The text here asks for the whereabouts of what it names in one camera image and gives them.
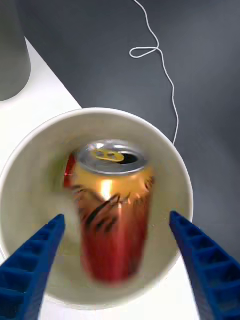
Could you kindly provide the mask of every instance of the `pull tab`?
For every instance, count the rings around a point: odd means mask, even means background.
[[[124,160],[124,155],[117,151],[107,149],[95,149],[92,155],[99,160],[107,160],[111,162],[121,162]]]

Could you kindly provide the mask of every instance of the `soda can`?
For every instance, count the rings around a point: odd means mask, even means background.
[[[69,157],[64,186],[74,194],[82,263],[92,278],[114,284],[139,270],[153,184],[148,159],[127,141],[96,141]]]

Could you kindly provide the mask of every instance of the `white bowl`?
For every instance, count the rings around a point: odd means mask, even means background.
[[[78,219],[72,197],[54,186],[52,169],[76,147],[94,140],[135,143],[149,155],[156,177],[148,240],[140,272],[117,288],[96,284],[80,261]],[[46,289],[47,299],[76,309],[102,309],[129,301],[162,280],[179,249],[169,228],[176,210],[193,218],[193,190],[173,144],[145,120],[118,110],[89,108],[57,116],[31,132],[0,177],[0,250],[5,259],[57,214],[66,231]]]

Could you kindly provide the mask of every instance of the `bowl rim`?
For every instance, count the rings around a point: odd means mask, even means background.
[[[187,182],[187,187],[188,187],[188,194],[189,194],[189,206],[190,206],[190,221],[193,221],[193,214],[194,214],[194,194],[193,194],[193,187],[191,183],[191,179],[187,170],[187,167],[183,161],[183,158],[179,154],[178,150],[176,147],[173,145],[173,143],[154,125],[149,123],[148,121],[144,120],[143,118],[126,112],[122,110],[117,110],[117,109],[111,109],[111,108],[98,108],[98,107],[91,107],[91,108],[84,108],[84,109],[75,109],[71,110],[68,112],[61,113],[57,116],[54,116],[50,118],[49,120],[43,122],[39,126],[37,126],[34,130],[32,130],[28,135],[16,146],[16,148],[12,151],[11,155],[9,156],[8,160],[6,161],[2,172],[0,174],[0,210],[1,210],[1,203],[2,203],[2,198],[3,198],[3,189],[5,182],[7,180],[8,174],[19,156],[19,154],[22,152],[22,150],[40,133],[42,133],[44,130],[47,128],[64,121],[66,119],[73,118],[75,116],[79,115],[86,115],[86,114],[107,114],[107,115],[116,115],[116,116],[124,116],[125,118],[132,119],[134,121],[137,121],[138,123],[145,125],[149,127],[151,130],[156,132],[166,143],[167,145],[171,148],[172,152],[176,156],[183,172],[184,172],[184,177]],[[2,225],[0,224],[0,254],[3,257],[4,261],[9,258],[9,253],[7,248],[5,247],[5,242],[3,239],[3,233],[2,233]],[[141,297],[145,292],[149,291],[150,288],[152,288],[156,283],[161,283],[163,280],[167,279],[168,273],[172,270],[172,268],[176,265],[178,259],[180,257],[180,252],[178,251],[176,256],[170,261],[168,267],[166,267],[163,272],[161,273],[160,276],[158,276],[156,279],[150,281],[145,287],[140,288],[137,292],[134,292],[132,294],[129,294],[126,297],[118,298],[116,301],[111,302],[110,304],[107,303],[100,303],[100,304],[73,304],[70,301],[63,301],[60,299],[57,299],[53,296],[51,296],[48,293],[44,294],[44,299],[46,299],[49,302],[54,303],[55,305],[60,305],[64,306],[66,308],[70,309],[75,309],[75,310],[101,310],[101,309],[107,309],[107,308],[112,308],[112,307],[117,307],[123,304],[127,304],[132,302],[133,300]]]

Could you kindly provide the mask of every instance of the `can rim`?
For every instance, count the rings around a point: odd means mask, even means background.
[[[95,158],[92,151],[107,148],[109,152],[118,152],[122,155],[131,155],[135,161],[129,163],[111,162]],[[126,140],[105,139],[88,143],[81,150],[76,152],[76,161],[88,172],[101,176],[129,176],[142,171],[149,160],[143,151],[135,144]]]

